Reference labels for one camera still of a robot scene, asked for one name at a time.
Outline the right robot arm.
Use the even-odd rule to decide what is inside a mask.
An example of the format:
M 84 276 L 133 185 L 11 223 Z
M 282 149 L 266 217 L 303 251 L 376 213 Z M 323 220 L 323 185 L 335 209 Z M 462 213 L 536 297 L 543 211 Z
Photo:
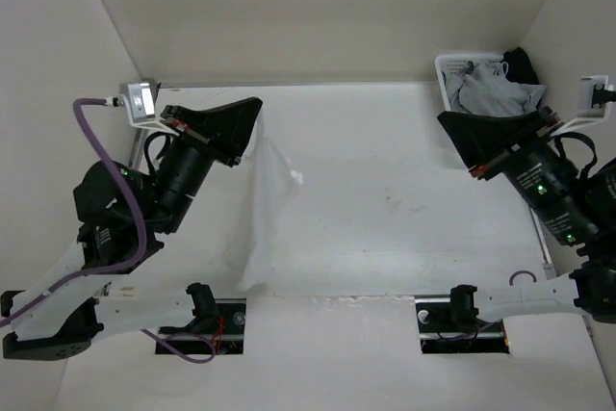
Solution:
M 443 111 L 437 117 L 477 180 L 503 175 L 550 235 L 582 257 L 581 266 L 543 282 L 484 290 L 451 289 L 449 323 L 461 330 L 523 315 L 568 313 L 596 322 L 615 321 L 615 164 L 596 169 L 596 158 L 578 168 L 565 140 L 595 144 L 562 132 L 550 108 L 512 117 Z

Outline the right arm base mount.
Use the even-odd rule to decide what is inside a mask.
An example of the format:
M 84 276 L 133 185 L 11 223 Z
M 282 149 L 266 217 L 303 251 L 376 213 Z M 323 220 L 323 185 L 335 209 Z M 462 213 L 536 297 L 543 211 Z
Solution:
M 414 299 L 423 354 L 508 354 L 502 321 L 483 321 L 475 307 L 477 287 L 459 285 L 448 295 Z

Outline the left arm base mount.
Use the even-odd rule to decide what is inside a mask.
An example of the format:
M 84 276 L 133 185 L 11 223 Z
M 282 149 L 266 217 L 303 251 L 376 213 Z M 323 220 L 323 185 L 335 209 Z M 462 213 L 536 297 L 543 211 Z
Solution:
M 193 302 L 192 319 L 184 326 L 159 327 L 156 336 L 191 360 L 242 355 L 246 299 L 215 298 L 201 283 L 191 284 L 186 292 Z

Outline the white tank top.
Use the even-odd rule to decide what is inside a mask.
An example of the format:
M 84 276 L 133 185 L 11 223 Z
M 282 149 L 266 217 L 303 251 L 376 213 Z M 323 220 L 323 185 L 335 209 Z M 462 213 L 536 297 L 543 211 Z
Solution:
M 241 292 L 269 284 L 281 214 L 303 183 L 303 175 L 290 166 L 288 158 L 271 139 L 264 116 L 257 118 L 250 161 L 248 249 L 237 284 Z

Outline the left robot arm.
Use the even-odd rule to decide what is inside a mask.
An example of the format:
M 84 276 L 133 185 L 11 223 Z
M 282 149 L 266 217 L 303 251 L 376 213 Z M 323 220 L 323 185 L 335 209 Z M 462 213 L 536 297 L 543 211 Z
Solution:
M 54 362 L 127 331 L 156 327 L 198 335 L 213 327 L 218 307 L 211 288 L 194 282 L 167 300 L 110 298 L 108 291 L 163 248 L 178 231 L 214 165 L 237 166 L 263 103 L 248 97 L 208 110 L 167 106 L 157 137 L 164 144 L 146 171 L 113 160 L 84 110 L 101 100 L 74 101 L 75 119 L 97 161 L 74 189 L 80 228 L 57 266 L 26 291 L 1 296 L 7 360 Z

